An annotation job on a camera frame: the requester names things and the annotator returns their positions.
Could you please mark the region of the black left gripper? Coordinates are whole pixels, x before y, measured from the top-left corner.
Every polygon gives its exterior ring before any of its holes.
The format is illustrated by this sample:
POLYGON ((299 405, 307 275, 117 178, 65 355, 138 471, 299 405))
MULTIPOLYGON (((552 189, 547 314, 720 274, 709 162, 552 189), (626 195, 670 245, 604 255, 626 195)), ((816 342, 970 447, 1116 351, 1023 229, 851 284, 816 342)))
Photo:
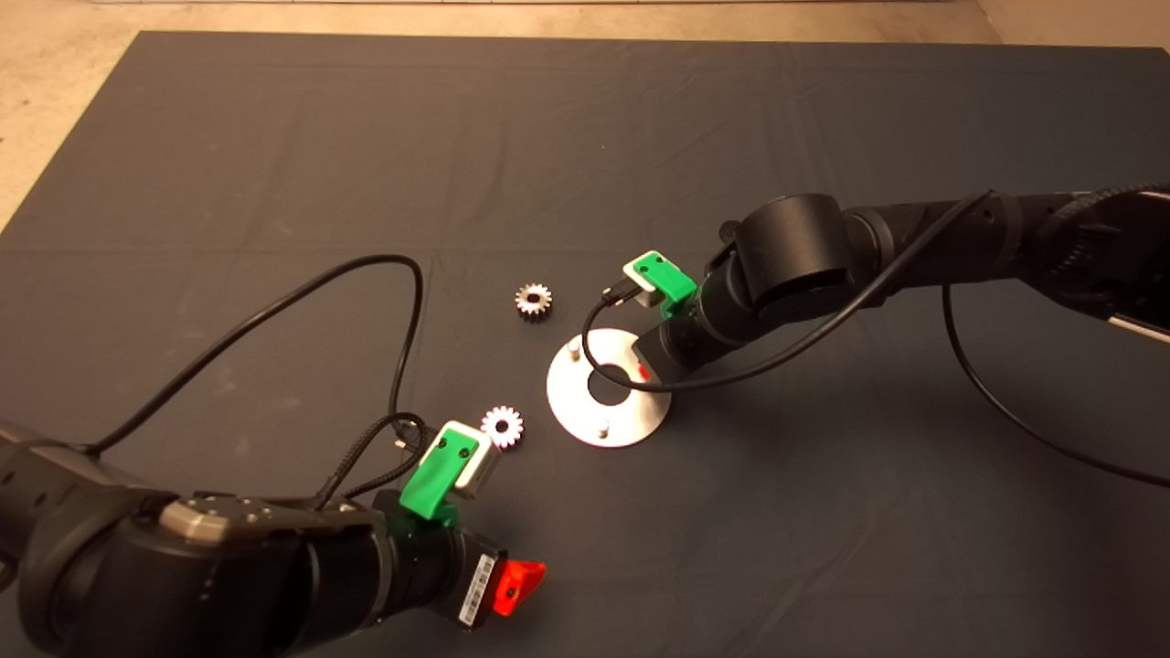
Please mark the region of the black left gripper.
POLYGON ((431 610, 464 631, 489 612, 510 617, 548 575, 548 566, 509 558, 505 548, 464 528, 428 528, 418 543, 410 606, 431 610))

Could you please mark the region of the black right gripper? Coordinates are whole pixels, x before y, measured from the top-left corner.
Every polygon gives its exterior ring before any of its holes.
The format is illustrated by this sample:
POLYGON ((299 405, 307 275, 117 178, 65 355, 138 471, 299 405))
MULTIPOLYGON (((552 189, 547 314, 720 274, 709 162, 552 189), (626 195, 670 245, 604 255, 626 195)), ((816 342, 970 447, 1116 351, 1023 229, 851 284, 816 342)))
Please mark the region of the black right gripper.
POLYGON ((676 384, 689 379, 711 362, 710 334, 702 324, 698 307, 690 306, 640 334, 634 352, 641 363, 639 381, 676 384))

